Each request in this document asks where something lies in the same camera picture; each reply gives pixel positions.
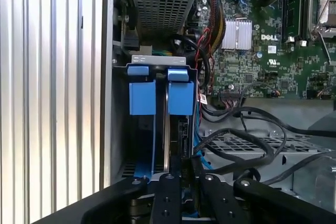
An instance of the capacitor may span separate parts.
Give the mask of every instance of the capacitor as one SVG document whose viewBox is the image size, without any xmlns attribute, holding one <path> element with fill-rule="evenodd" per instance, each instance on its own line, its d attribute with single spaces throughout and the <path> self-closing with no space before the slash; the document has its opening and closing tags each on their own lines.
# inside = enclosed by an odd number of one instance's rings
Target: capacitor
<svg viewBox="0 0 336 224">
<path fill-rule="evenodd" d="M 257 59 L 261 59 L 262 56 L 263 56 L 263 53 L 262 53 L 262 52 L 257 52 L 257 53 L 256 53 L 256 58 L 257 58 Z"/>
</svg>

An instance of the ribbed metal side panel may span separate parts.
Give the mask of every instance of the ribbed metal side panel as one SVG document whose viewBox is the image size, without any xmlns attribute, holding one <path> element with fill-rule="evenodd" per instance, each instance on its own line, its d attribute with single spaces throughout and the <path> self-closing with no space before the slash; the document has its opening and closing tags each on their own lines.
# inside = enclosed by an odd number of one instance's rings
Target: ribbed metal side panel
<svg viewBox="0 0 336 224">
<path fill-rule="evenodd" d="M 99 190 L 101 22 L 102 0 L 0 0 L 0 223 Z"/>
</svg>

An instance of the yellow wire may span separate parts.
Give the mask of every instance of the yellow wire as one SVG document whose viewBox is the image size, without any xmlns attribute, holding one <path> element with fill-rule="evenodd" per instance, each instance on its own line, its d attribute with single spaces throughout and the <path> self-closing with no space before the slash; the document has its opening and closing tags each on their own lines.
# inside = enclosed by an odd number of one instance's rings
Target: yellow wire
<svg viewBox="0 0 336 224">
<path fill-rule="evenodd" d="M 219 26 L 219 32 L 218 32 L 217 38 L 215 39 L 215 42 L 213 43 L 213 46 L 211 47 L 211 52 L 212 53 L 214 53 L 216 45 L 220 43 L 221 34 L 222 34 L 222 31 L 223 31 L 223 12 L 220 11 L 220 13 L 221 13 L 221 21 L 220 21 L 220 26 Z"/>
</svg>

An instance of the screw hole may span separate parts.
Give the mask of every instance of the screw hole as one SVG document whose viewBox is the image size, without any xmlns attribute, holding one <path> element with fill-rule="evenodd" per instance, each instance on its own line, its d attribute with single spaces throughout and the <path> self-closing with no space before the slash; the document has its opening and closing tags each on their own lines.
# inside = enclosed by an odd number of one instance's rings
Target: screw hole
<svg viewBox="0 0 336 224">
<path fill-rule="evenodd" d="M 228 215 L 230 216 L 230 218 L 234 218 L 234 217 L 235 217 L 235 214 L 234 214 L 232 211 L 230 211 L 230 212 L 228 213 Z"/>
<path fill-rule="evenodd" d="M 162 215 L 163 215 L 164 217 L 168 217 L 168 216 L 169 216 L 169 212 L 168 212 L 168 210 L 164 210 L 164 211 L 162 212 Z"/>
</svg>

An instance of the wire bundle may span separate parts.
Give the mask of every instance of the wire bundle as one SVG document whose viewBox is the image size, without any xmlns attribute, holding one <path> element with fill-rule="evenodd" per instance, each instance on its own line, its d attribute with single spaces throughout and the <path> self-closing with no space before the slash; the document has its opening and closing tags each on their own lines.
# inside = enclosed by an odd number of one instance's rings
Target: wire bundle
<svg viewBox="0 0 336 224">
<path fill-rule="evenodd" d="M 210 18 L 208 29 L 208 36 L 211 35 L 210 39 L 205 39 L 202 44 L 202 48 L 208 48 L 210 46 L 209 53 L 212 55 L 221 45 L 225 30 L 225 15 L 221 0 L 207 0 L 210 6 Z"/>
</svg>

